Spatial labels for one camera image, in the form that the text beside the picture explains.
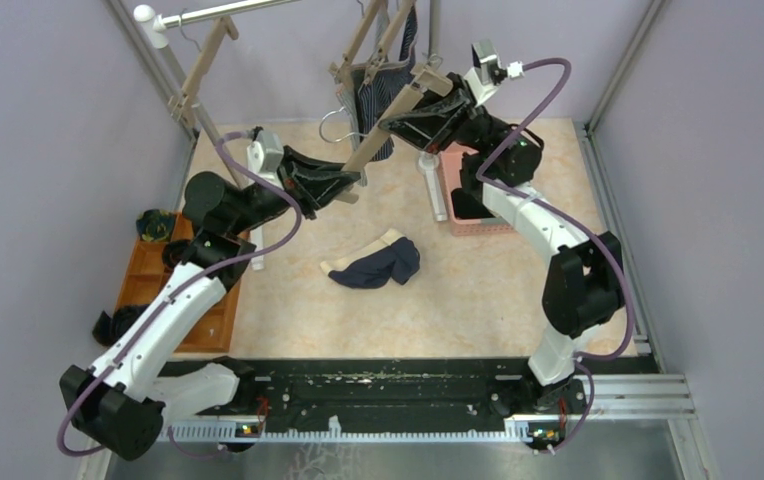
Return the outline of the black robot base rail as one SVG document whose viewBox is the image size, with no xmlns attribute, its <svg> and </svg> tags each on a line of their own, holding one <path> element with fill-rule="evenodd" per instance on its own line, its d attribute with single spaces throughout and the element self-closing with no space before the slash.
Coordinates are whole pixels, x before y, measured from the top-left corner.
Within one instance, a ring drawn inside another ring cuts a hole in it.
<svg viewBox="0 0 764 480">
<path fill-rule="evenodd" d="M 558 444 L 590 397 L 583 374 L 540 387 L 524 358 L 251 360 L 220 357 L 241 376 L 236 397 L 196 420 L 237 427 L 227 440 Z"/>
</svg>

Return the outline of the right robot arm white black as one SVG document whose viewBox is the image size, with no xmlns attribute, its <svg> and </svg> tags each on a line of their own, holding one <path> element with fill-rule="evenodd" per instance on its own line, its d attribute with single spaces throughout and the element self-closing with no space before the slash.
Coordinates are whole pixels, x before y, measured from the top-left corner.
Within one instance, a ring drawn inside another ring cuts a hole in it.
<svg viewBox="0 0 764 480">
<path fill-rule="evenodd" d="M 613 234 L 591 232 L 532 186 L 543 139 L 527 122 L 508 123 L 488 112 L 487 100 L 514 75 L 510 69 L 449 74 L 449 92 L 428 91 L 409 107 L 387 109 L 376 126 L 425 153 L 463 147 L 454 196 L 503 220 L 545 259 L 548 326 L 528 360 L 521 398 L 530 410 L 546 412 L 559 400 L 560 385 L 573 375 L 591 333 L 625 307 L 626 278 Z"/>
</svg>

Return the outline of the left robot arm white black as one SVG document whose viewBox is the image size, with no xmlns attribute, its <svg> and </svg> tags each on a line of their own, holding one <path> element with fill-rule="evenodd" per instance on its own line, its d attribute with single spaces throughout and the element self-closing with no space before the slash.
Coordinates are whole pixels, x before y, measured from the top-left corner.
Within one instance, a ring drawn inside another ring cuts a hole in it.
<svg viewBox="0 0 764 480">
<path fill-rule="evenodd" d="M 289 147 L 260 154 L 258 171 L 237 163 L 223 146 L 216 150 L 250 182 L 239 188 L 211 171 L 187 182 L 182 214 L 197 233 L 168 283 L 89 368 L 72 365 L 59 380 L 67 413 L 56 446 L 65 456 L 108 449 L 134 460 L 161 433 L 171 433 L 178 417 L 220 404 L 243 414 L 256 404 L 256 384 L 221 364 L 167 380 L 161 370 L 252 260 L 286 246 L 303 220 L 315 219 L 361 175 Z"/>
</svg>

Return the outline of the beige hanger holding navy underwear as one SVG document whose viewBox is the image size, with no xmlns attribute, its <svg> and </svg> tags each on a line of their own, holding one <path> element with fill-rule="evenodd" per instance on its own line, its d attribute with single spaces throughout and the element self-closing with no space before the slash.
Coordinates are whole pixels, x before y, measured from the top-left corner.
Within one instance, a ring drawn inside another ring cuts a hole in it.
<svg viewBox="0 0 764 480">
<path fill-rule="evenodd" d="M 359 148 L 340 166 L 341 171 L 360 172 L 392 135 L 422 151 L 435 142 L 438 132 L 431 126 L 431 117 L 438 117 L 438 114 L 431 112 L 428 106 L 417 109 L 417 105 L 427 93 L 444 99 L 452 92 L 454 84 L 448 77 L 422 64 L 418 64 L 412 74 L 413 81 L 400 90 Z"/>
</svg>

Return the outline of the beige hanger holding grey underwear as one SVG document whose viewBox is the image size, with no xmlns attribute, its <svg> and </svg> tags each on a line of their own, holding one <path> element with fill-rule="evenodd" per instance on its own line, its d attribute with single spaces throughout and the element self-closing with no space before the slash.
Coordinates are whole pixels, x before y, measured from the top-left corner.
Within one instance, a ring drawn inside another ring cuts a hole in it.
<svg viewBox="0 0 764 480">
<path fill-rule="evenodd" d="M 340 60 L 331 63 L 328 69 L 336 82 L 345 84 L 350 84 L 352 82 L 349 71 L 354 66 L 359 50 L 361 49 L 371 27 L 377 19 L 386 17 L 388 10 L 387 1 L 358 1 L 358 4 L 361 7 L 360 20 L 351 33 Z"/>
</svg>

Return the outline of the grey striped underwear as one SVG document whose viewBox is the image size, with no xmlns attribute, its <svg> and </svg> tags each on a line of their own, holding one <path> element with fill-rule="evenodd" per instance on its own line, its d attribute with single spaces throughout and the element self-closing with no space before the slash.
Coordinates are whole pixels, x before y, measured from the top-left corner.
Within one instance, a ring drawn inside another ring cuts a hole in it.
<svg viewBox="0 0 764 480">
<path fill-rule="evenodd" d="M 379 37 L 383 34 L 384 30 L 388 26 L 388 23 L 390 21 L 389 13 L 387 10 L 387 16 L 386 17 L 380 17 L 374 22 L 374 25 L 371 27 L 368 35 L 370 33 L 373 33 L 373 41 L 370 43 L 371 45 L 371 53 L 369 54 L 368 58 L 362 62 L 360 60 L 360 55 L 358 53 L 354 66 L 350 69 L 349 73 L 351 76 L 352 82 L 350 84 L 340 83 L 336 82 L 336 98 L 341 104 L 341 107 L 343 111 L 346 113 L 349 122 L 350 122 L 350 131 L 349 133 L 341 138 L 341 140 L 347 140 L 352 148 L 353 151 L 357 150 L 358 147 L 354 146 L 354 142 L 358 142 L 360 139 L 360 133 L 355 129 L 357 126 L 356 116 L 355 116 L 355 87 L 356 87 L 356 81 L 353 77 L 354 71 L 363 72 L 365 75 L 365 69 L 367 66 L 367 62 L 374 53 L 376 42 L 378 41 Z"/>
</svg>

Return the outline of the black underwear white waistband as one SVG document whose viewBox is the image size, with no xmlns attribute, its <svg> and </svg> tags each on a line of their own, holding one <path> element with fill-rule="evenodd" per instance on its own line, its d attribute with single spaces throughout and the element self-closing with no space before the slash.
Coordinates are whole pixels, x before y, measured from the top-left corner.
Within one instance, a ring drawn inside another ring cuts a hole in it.
<svg viewBox="0 0 764 480">
<path fill-rule="evenodd" d="M 483 220 L 493 218 L 493 213 L 477 198 L 462 188 L 451 191 L 451 203 L 454 217 L 460 220 Z"/>
</svg>

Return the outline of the navy underwear cream waistband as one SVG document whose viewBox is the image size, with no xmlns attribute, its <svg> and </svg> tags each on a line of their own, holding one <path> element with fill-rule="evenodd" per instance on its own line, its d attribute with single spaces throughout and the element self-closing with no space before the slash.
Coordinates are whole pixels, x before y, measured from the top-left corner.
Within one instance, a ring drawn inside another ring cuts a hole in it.
<svg viewBox="0 0 764 480">
<path fill-rule="evenodd" d="M 414 242 L 394 228 L 345 257 L 320 264 L 329 279 L 359 290 L 378 289 L 389 280 L 405 285 L 420 266 L 421 255 Z"/>
</svg>

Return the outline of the beige clip hanger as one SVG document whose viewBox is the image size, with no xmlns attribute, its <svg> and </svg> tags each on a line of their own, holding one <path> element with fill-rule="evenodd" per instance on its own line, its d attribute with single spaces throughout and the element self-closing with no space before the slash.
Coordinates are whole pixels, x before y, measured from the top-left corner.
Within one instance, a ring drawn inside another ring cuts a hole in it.
<svg viewBox="0 0 764 480">
<path fill-rule="evenodd" d="M 196 61 L 184 77 L 181 89 L 169 101 L 171 113 L 186 127 L 195 126 L 194 104 L 204 76 L 213 64 L 225 37 L 238 39 L 238 30 L 230 16 L 217 18 L 207 35 Z"/>
</svg>

